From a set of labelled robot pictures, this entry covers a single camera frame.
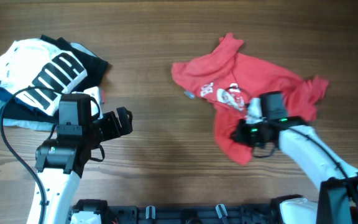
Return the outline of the red printed t-shirt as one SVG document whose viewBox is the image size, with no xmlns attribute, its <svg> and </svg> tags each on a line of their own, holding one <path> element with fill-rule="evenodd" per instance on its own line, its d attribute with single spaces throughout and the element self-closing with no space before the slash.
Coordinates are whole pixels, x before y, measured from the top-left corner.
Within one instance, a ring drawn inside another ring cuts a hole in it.
<svg viewBox="0 0 358 224">
<path fill-rule="evenodd" d="M 280 91 L 290 116 L 313 121 L 316 104 L 329 81 L 319 76 L 304 80 L 296 73 L 268 61 L 240 53 L 244 42 L 227 33 L 209 54 L 172 65 L 173 81 L 214 106 L 214 138 L 225 155 L 237 164 L 252 159 L 252 149 L 231 139 L 240 119 L 247 115 L 251 99 Z"/>
</svg>

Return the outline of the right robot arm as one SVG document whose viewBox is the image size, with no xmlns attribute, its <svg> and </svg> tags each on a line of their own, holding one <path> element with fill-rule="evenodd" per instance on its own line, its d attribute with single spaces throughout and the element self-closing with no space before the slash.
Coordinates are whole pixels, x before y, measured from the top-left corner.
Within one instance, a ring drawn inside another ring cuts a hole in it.
<svg viewBox="0 0 358 224">
<path fill-rule="evenodd" d="M 231 139 L 251 149 L 272 143 L 298 164 L 319 192 L 317 202 L 301 195 L 272 199 L 270 223 L 358 223 L 358 169 L 341 159 L 303 118 L 288 114 L 282 92 L 251 99 Z"/>
</svg>

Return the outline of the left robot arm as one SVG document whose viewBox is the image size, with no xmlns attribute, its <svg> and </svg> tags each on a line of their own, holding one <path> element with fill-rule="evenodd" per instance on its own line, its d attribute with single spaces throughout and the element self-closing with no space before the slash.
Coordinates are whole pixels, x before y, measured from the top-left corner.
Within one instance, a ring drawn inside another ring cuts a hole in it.
<svg viewBox="0 0 358 224">
<path fill-rule="evenodd" d="M 132 113 L 124 107 L 93 118 L 93 97 L 84 93 L 63 95 L 59 102 L 57 136 L 36 150 L 36 186 L 28 223 L 117 223 L 105 200 L 71 201 L 85 164 L 95 158 L 101 143 L 132 132 Z"/>
</svg>

